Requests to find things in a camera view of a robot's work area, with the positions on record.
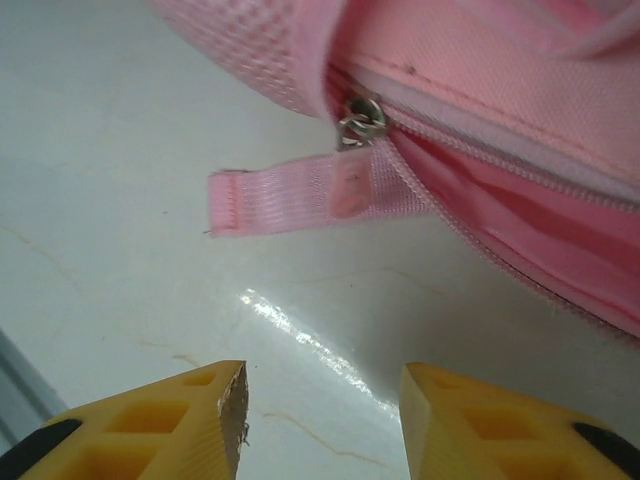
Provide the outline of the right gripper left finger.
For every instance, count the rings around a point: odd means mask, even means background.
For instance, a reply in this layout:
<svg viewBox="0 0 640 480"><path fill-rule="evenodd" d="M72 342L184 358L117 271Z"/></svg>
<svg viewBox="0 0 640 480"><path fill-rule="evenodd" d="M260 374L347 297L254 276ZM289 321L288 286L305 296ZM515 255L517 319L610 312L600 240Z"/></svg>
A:
<svg viewBox="0 0 640 480"><path fill-rule="evenodd" d="M219 361L51 418L17 445L20 479L233 479L246 364Z"/></svg>

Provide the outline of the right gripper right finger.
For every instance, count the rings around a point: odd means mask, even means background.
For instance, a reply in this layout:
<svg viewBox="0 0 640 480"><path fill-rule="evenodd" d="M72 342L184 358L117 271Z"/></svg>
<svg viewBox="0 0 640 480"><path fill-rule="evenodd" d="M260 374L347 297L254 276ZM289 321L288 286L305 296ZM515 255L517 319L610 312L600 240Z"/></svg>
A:
<svg viewBox="0 0 640 480"><path fill-rule="evenodd" d="M632 479L635 447L579 412L425 363L403 367L413 479Z"/></svg>

